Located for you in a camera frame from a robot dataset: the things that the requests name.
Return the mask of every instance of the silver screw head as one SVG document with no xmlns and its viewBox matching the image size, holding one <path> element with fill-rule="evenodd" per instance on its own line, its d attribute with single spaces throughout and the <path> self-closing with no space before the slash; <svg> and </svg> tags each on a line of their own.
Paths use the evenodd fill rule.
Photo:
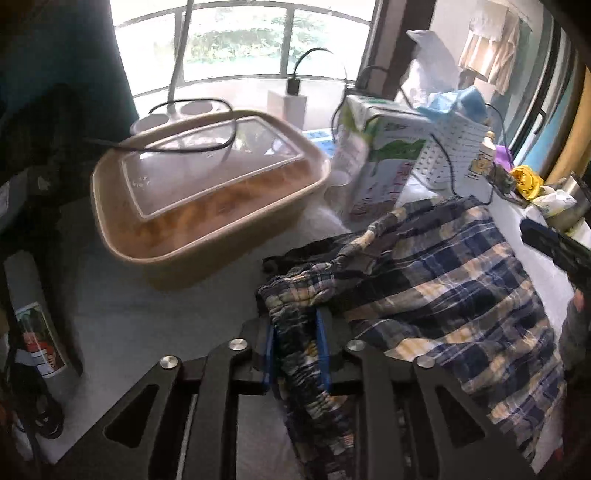
<svg viewBox="0 0 591 480">
<path fill-rule="evenodd" d="M 435 360 L 427 355 L 421 355 L 417 358 L 417 365 L 421 368 L 432 368 L 435 366 Z"/>
<path fill-rule="evenodd" d="M 237 352 L 244 350 L 247 346 L 248 342 L 244 338 L 235 338 L 234 340 L 230 340 L 228 342 L 228 347 L 230 347 L 230 350 Z"/>
<path fill-rule="evenodd" d="M 352 352 L 360 352 L 365 348 L 365 342 L 363 340 L 351 340 L 347 343 L 347 348 Z"/>
<path fill-rule="evenodd" d="M 160 366 L 166 370 L 171 370 L 178 365 L 178 358 L 172 355 L 164 356 L 160 359 Z"/>
</svg>

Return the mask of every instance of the beige cloth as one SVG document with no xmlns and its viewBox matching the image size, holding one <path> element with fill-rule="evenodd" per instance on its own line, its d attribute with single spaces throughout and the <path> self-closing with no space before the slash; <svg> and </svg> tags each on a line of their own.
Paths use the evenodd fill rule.
<svg viewBox="0 0 591 480">
<path fill-rule="evenodd" d="M 506 9 L 502 22 L 500 39 L 479 35 L 481 28 L 475 28 L 477 20 L 486 20 L 486 11 L 479 11 L 472 19 L 470 33 L 460 57 L 461 68 L 473 70 L 479 78 L 495 86 L 504 95 L 509 87 L 517 44 L 519 42 L 519 16 Z"/>
<path fill-rule="evenodd" d="M 546 183 L 554 183 L 562 177 L 568 177 L 570 172 L 583 175 L 591 159 L 591 72 L 587 69 L 583 94 L 579 102 L 577 115 L 574 117 L 564 150 L 548 175 Z"/>
</svg>

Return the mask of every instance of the white power adapter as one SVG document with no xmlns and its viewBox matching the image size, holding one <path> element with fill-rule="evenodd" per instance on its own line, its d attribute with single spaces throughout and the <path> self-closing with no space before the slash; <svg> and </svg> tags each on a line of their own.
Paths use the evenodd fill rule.
<svg viewBox="0 0 591 480">
<path fill-rule="evenodd" d="M 306 95 L 269 90 L 267 96 L 267 112 L 302 130 L 304 128 L 304 119 L 306 118 L 307 101 L 308 97 Z"/>
</svg>

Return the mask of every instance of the tan container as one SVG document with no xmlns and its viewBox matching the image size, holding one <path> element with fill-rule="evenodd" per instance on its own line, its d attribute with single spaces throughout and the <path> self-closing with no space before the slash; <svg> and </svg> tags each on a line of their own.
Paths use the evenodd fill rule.
<svg viewBox="0 0 591 480">
<path fill-rule="evenodd" d="M 312 142 L 266 113 L 234 114 L 231 151 L 109 150 L 95 167 L 90 191 L 103 243 L 157 288 L 182 288 L 211 274 L 289 228 L 311 196 L 323 193 L 330 161 Z M 189 147 L 203 136 L 217 138 L 230 120 L 230 112 L 200 115 L 123 145 Z"/>
</svg>

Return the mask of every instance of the hanging clothes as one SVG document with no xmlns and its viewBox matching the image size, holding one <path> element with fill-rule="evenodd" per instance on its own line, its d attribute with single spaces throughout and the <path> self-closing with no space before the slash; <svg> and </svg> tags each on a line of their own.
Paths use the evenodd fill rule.
<svg viewBox="0 0 591 480">
<path fill-rule="evenodd" d="M 354 478 L 355 399 L 323 387 L 314 307 L 356 338 L 412 361 L 428 355 L 532 458 L 564 393 L 554 330 L 531 279 L 474 197 L 409 203 L 365 233 L 266 260 L 259 291 L 277 339 L 286 424 L 307 476 Z"/>
<path fill-rule="evenodd" d="M 504 5 L 482 2 L 470 22 L 459 66 L 504 95 L 509 87 L 519 43 L 519 16 Z"/>
</svg>

